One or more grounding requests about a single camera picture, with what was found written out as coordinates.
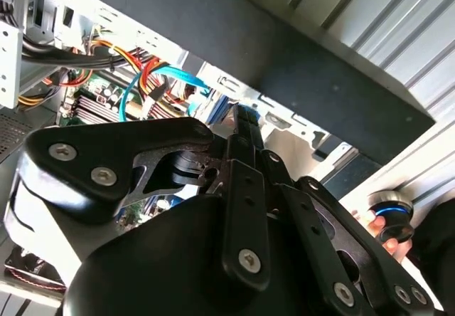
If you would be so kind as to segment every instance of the screw hole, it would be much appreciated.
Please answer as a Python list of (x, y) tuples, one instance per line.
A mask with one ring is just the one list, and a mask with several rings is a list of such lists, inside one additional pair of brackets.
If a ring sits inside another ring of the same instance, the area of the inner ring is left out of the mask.
[(218, 176), (218, 170), (216, 168), (209, 168), (205, 171), (204, 177), (208, 181), (212, 181)]
[(320, 231), (317, 229), (317, 227), (315, 227), (315, 226), (312, 226), (312, 227), (311, 227), (311, 230), (312, 230), (313, 233), (315, 233), (317, 236), (318, 236), (319, 234), (321, 234), (321, 232), (320, 232)]
[(254, 201), (252, 200), (252, 198), (249, 197), (249, 196), (245, 197), (245, 202), (246, 202), (247, 204), (249, 204), (250, 206), (254, 206), (254, 205), (255, 205), (255, 202), (254, 202)]

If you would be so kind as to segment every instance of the human hand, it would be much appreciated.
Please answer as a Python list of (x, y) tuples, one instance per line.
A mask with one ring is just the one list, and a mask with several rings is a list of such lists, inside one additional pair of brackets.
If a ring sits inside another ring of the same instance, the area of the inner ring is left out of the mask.
[[(376, 237), (385, 226), (384, 217), (376, 216), (374, 211), (368, 211), (363, 215), (355, 211), (353, 212), (353, 216), (373, 237)], [(401, 263), (410, 251), (412, 241), (409, 239), (404, 243), (398, 243), (397, 239), (392, 238), (383, 243), (382, 246), (398, 261), (398, 263)]]

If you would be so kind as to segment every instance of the capacitor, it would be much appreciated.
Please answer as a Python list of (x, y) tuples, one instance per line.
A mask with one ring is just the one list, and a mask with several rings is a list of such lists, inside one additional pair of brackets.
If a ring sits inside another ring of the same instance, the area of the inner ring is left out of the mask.
[(112, 95), (112, 89), (111, 87), (107, 87), (102, 91), (102, 94), (104, 94), (107, 97), (110, 97)]
[(111, 95), (112, 102), (116, 103), (117, 101), (119, 101), (119, 99), (120, 99), (120, 95), (118, 93), (114, 93)]

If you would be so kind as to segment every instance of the black cable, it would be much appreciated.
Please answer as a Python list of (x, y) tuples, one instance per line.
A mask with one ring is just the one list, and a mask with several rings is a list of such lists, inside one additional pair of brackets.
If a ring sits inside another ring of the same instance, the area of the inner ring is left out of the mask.
[(17, 310), (16, 316), (22, 316), (30, 305), (31, 300), (24, 300), (19, 310)]
[(3, 313), (5, 312), (5, 309), (6, 309), (6, 305), (8, 304), (10, 298), (11, 298), (11, 293), (6, 298), (5, 303), (3, 304), (3, 307), (2, 307), (1, 312), (0, 312), (0, 316), (3, 316)]
[[(1, 20), (17, 27), (18, 23), (13, 16), (13, 7), (10, 4), (1, 2), (0, 5)], [(39, 44), (31, 40), (27, 35), (23, 36), (23, 56), (22, 59), (30, 63), (39, 63), (42, 65), (63, 66), (74, 69), (102, 70), (112, 67), (121, 67), (128, 62), (122, 56), (86, 56), (74, 54), (68, 51), (58, 49), (54, 46)], [(144, 55), (141, 59), (146, 62), (150, 59), (145, 51), (139, 52)]]

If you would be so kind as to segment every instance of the hex bolt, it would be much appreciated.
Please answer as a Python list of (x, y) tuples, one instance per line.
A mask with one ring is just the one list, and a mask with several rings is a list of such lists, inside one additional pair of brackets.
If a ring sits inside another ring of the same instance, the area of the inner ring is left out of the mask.
[(425, 296), (423, 296), (423, 294), (420, 291), (418, 291), (418, 289), (416, 289), (412, 286), (411, 291), (412, 291), (412, 294), (414, 295), (414, 297), (416, 297), (419, 302), (421, 302), (422, 304), (428, 303)]
[(117, 175), (109, 168), (98, 167), (92, 170), (92, 180), (100, 186), (113, 186), (117, 182)]
[(49, 147), (49, 155), (59, 161), (68, 162), (76, 158), (77, 151), (69, 144), (56, 143)]
[(353, 293), (348, 289), (343, 283), (335, 283), (333, 285), (333, 291), (335, 292), (336, 297), (343, 302), (348, 307), (354, 306), (354, 296)]
[(258, 273), (261, 270), (261, 260), (257, 254), (248, 248), (239, 252), (239, 263), (248, 272)]
[(403, 302), (405, 302), (406, 304), (411, 304), (411, 297), (401, 286), (399, 285), (395, 286), (395, 293)]

